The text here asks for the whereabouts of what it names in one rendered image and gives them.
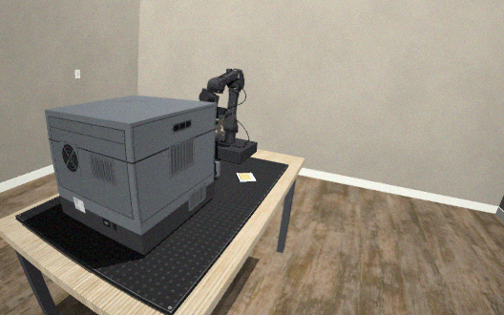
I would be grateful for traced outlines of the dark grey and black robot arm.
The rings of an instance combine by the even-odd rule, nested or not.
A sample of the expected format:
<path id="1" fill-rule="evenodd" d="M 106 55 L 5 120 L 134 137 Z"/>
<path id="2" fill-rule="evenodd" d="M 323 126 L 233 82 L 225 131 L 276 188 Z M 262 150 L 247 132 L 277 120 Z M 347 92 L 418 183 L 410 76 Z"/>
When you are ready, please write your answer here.
<path id="1" fill-rule="evenodd" d="M 231 72 L 230 72 L 231 71 Z M 238 78 L 239 74 L 239 78 Z M 242 70 L 226 69 L 226 73 L 221 75 L 223 77 L 230 78 L 232 80 L 236 80 L 236 82 L 232 82 L 232 80 L 223 78 L 223 77 L 213 77 L 208 80 L 207 89 L 202 88 L 201 93 L 199 94 L 199 101 L 205 102 L 217 102 L 217 106 L 219 103 L 219 96 L 214 94 L 223 94 L 224 88 L 227 85 L 229 97 L 228 97 L 228 105 L 227 109 L 238 105 L 238 99 L 241 92 L 241 89 L 244 87 L 244 78 Z M 238 80 L 237 80 L 238 79 Z M 230 83 L 231 82 L 231 83 Z M 239 84 L 237 84 L 239 83 Z M 232 88 L 232 89 L 231 89 Z M 236 88 L 236 89 L 234 89 Z M 215 90 L 215 91 L 214 91 Z M 215 100 L 214 100 L 215 99 Z M 237 121 L 237 106 L 232 107 L 227 110 L 225 115 L 226 108 L 217 107 L 217 119 L 223 120 L 223 130 L 225 131 L 225 139 L 216 139 L 215 142 L 219 144 L 234 146 L 243 148 L 246 146 L 244 143 L 239 143 L 235 141 L 236 133 L 238 132 L 239 126 Z"/>

